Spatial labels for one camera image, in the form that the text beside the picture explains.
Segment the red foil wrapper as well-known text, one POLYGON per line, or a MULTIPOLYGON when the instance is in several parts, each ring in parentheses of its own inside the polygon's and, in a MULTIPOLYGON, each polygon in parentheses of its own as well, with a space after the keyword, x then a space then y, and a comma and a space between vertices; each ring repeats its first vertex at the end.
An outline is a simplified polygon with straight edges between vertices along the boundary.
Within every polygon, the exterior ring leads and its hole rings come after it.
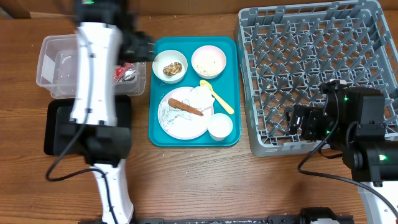
POLYGON ((124 65, 118 65, 114 72, 115 82, 129 82, 136 81, 137 70, 135 63, 125 63, 124 65))

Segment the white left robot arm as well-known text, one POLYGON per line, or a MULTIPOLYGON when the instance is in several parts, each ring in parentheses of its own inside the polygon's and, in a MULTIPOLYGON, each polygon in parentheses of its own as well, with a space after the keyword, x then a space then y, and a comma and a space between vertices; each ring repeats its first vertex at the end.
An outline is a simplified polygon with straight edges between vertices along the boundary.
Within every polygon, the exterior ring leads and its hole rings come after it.
POLYGON ((114 71, 124 62, 153 61, 154 44, 135 30, 127 1, 75 1, 74 11, 77 90, 68 123, 56 128, 60 153, 45 178, 58 182, 93 173, 103 207, 99 222, 133 223, 126 180, 132 134, 118 126, 114 71))

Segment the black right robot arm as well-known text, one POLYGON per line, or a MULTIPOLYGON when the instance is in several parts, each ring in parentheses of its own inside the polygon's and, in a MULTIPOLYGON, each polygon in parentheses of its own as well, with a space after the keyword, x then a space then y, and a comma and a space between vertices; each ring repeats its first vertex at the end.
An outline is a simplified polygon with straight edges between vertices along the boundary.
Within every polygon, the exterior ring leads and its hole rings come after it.
POLYGON ((397 141, 385 138, 383 93, 335 79, 320 91, 326 95, 322 107, 295 105, 285 112, 289 134, 319 142, 297 170, 357 186, 369 223, 397 223, 397 141), (302 169, 325 145, 338 151, 352 178, 302 169))

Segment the brown sausage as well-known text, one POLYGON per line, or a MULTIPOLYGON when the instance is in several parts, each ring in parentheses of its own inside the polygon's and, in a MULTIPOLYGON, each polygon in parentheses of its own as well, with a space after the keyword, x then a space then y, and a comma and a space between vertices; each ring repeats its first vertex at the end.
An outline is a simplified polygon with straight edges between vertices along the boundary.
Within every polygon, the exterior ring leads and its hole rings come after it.
POLYGON ((181 101, 178 101, 176 99, 170 98, 168 100, 168 104, 175 109, 180 109, 182 111, 186 111, 186 112, 189 112, 189 113, 192 113, 195 115, 203 116, 203 113, 201 111, 199 111, 185 103, 182 103, 181 101))

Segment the white napkin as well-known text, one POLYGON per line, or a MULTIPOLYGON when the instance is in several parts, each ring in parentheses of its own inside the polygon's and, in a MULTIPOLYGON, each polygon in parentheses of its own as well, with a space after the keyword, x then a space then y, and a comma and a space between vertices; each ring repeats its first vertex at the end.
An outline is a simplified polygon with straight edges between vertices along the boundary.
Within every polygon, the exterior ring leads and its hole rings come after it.
POLYGON ((210 89, 205 86, 174 89, 159 105, 159 123, 165 130, 171 128, 204 129, 210 117, 214 101, 215 99, 212 97, 210 89), (168 104, 170 98, 201 111, 203 116, 171 107, 168 104))

